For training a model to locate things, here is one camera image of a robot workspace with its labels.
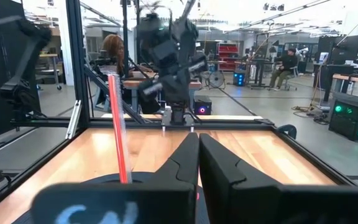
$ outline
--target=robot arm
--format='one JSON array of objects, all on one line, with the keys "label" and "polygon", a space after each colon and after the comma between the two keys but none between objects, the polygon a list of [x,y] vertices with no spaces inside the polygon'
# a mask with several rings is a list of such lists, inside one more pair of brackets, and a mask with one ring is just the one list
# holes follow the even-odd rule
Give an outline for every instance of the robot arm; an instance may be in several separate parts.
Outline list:
[{"label": "robot arm", "polygon": [[39,53],[50,42],[52,33],[49,28],[35,26],[28,20],[19,16],[12,16],[0,19],[0,26],[15,24],[14,27],[25,34],[29,41],[24,50],[22,58],[17,65],[14,76],[0,88],[1,96],[13,106],[16,120],[45,117],[41,112],[35,109],[36,99],[30,94],[30,85],[27,81],[31,75],[34,75],[35,66],[39,59]]},{"label": "robot arm", "polygon": [[[194,4],[194,1],[188,1],[186,9],[191,3]],[[198,31],[187,15],[188,12],[184,12],[175,22],[170,22],[168,28],[164,28],[158,15],[152,12],[137,26],[142,48],[150,54],[160,77],[156,83],[147,80],[139,86],[144,98],[164,90],[167,102],[187,102],[190,73],[208,69],[206,56],[203,53],[195,55]]]}]

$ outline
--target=red shelving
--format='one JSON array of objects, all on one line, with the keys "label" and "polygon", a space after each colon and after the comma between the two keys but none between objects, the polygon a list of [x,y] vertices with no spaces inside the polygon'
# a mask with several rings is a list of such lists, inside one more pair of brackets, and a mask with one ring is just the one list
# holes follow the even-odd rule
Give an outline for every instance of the red shelving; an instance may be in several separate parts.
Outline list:
[{"label": "red shelving", "polygon": [[233,43],[218,43],[219,59],[227,63],[219,64],[218,70],[234,71],[236,64],[234,63],[238,59],[239,49],[237,44]]}]

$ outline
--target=long hair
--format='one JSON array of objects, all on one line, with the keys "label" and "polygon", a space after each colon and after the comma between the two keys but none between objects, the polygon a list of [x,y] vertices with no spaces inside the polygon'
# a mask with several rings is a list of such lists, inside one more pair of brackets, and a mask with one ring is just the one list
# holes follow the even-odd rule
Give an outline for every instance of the long hair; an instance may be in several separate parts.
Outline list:
[{"label": "long hair", "polygon": [[118,54],[120,45],[122,45],[122,39],[115,34],[110,34],[103,40],[103,50],[109,57],[117,59],[117,73],[122,73],[124,70],[124,59],[122,55]]}]

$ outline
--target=man sitting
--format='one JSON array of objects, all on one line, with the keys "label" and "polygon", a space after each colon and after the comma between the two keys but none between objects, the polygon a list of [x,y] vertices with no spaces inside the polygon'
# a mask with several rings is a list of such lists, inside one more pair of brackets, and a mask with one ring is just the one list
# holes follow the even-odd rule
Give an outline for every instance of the man sitting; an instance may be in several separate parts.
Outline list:
[{"label": "man sitting", "polygon": [[295,49],[288,49],[287,55],[284,55],[280,58],[276,58],[276,62],[281,62],[282,65],[280,68],[272,73],[272,78],[270,80],[270,87],[274,88],[275,91],[279,91],[281,85],[285,77],[291,75],[293,73],[293,67],[298,64],[298,59],[295,56],[296,50]]}]

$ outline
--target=workbench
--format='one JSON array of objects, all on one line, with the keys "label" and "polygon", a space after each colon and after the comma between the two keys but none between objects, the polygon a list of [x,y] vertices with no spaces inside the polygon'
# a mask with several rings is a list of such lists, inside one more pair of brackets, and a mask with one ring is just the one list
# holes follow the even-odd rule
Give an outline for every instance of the workbench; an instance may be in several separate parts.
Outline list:
[{"label": "workbench", "polygon": [[[158,115],[143,115],[158,118]],[[260,116],[200,116],[201,119],[252,121]],[[335,185],[309,160],[271,131],[202,130],[237,156],[283,184]],[[155,172],[189,132],[127,129],[133,172]],[[89,128],[0,203],[0,224],[14,223],[30,208],[32,199],[57,183],[84,182],[119,172],[113,129]]]},{"label": "workbench", "polygon": [[358,82],[358,76],[352,77],[352,75],[334,74],[333,78],[336,80],[334,91],[341,93],[347,93],[350,82]]}]

